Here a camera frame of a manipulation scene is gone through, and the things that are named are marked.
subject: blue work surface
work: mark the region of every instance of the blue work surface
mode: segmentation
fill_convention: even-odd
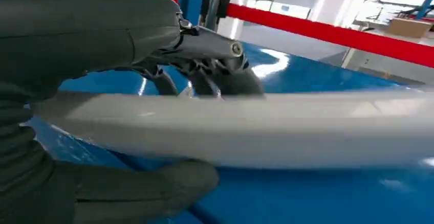
[[[250,44],[245,45],[245,50],[251,66],[261,77],[268,93],[405,88],[381,78]],[[166,70],[177,88],[182,90],[187,81],[175,70]],[[62,88],[98,93],[157,94],[151,82],[132,72],[92,73],[67,81]],[[118,157],[119,155],[63,135],[38,119],[34,119],[31,124],[38,132],[38,139],[56,158],[122,168],[154,167],[149,160],[125,155]],[[434,221],[434,212],[430,206],[430,200],[434,196],[434,175],[428,166],[341,171],[221,168],[219,171],[221,185],[197,204],[204,216],[217,223]],[[170,221],[200,223],[188,212]]]

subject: cardboard box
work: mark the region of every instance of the cardboard box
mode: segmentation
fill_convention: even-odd
[[[422,38],[425,37],[431,27],[432,23],[426,21],[394,18],[386,28],[386,33],[405,37]]]

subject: metal bolt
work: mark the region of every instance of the metal bolt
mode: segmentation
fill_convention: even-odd
[[[234,43],[232,45],[232,52],[236,55],[240,55],[243,53],[243,49],[241,48],[241,45],[239,43]]]
[[[179,25],[184,29],[191,29],[191,27],[193,27],[193,25],[190,23],[190,21],[188,21],[186,19],[179,20]]]

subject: red barrier rope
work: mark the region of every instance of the red barrier rope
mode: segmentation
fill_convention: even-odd
[[[229,4],[227,16],[434,68],[434,48],[306,19]]]

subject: red stanchion rope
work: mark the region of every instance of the red stanchion rope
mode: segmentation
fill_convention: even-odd
[[[236,4],[229,4],[227,16],[434,68],[434,48],[431,46],[335,27]]]

